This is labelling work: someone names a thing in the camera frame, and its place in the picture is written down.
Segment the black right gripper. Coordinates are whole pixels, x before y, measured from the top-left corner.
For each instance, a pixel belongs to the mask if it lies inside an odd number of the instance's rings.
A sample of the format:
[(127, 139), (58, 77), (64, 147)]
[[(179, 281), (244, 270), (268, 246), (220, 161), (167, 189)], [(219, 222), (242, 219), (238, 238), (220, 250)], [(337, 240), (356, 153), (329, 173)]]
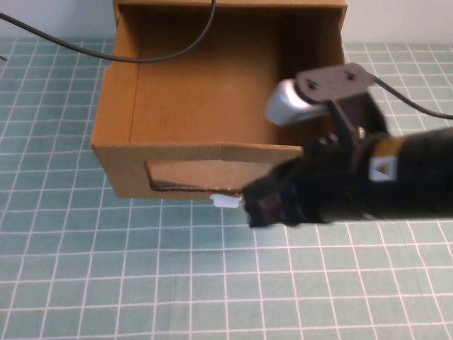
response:
[(242, 188), (248, 225), (329, 224), (359, 220), (360, 144), (314, 143), (300, 157), (285, 161)]

